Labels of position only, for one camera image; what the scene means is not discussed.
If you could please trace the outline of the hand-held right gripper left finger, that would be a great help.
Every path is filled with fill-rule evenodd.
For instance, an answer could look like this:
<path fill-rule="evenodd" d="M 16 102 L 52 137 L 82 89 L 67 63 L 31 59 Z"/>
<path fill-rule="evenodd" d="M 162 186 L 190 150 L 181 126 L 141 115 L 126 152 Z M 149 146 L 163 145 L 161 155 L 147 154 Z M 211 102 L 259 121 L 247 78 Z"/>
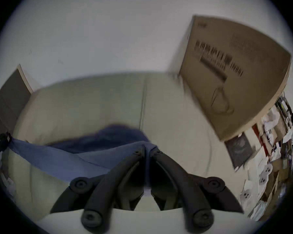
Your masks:
<path fill-rule="evenodd" d="M 140 146 L 105 175 L 73 179 L 50 214 L 83 209 L 81 223 L 84 227 L 107 227 L 118 186 L 144 161 L 144 154 L 145 147 Z"/>

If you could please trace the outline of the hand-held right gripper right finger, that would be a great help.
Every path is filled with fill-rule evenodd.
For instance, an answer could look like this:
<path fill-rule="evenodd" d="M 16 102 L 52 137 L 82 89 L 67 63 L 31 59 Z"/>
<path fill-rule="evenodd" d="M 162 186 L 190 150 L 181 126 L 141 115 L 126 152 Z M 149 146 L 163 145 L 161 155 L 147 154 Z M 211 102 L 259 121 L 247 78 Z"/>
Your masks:
<path fill-rule="evenodd" d="M 213 209 L 243 214 L 221 178 L 189 174 L 159 149 L 150 151 L 150 186 L 161 211 L 183 208 L 187 229 L 210 229 Z"/>

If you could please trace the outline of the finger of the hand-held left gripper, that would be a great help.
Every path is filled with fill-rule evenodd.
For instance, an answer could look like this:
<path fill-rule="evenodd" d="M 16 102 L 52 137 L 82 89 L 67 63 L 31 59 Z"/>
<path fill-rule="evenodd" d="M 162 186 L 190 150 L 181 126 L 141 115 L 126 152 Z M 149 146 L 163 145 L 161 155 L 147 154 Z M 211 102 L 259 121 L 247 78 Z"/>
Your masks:
<path fill-rule="evenodd" d="M 0 134 L 0 151 L 6 150 L 11 140 L 12 140 L 12 136 L 9 132 Z"/>

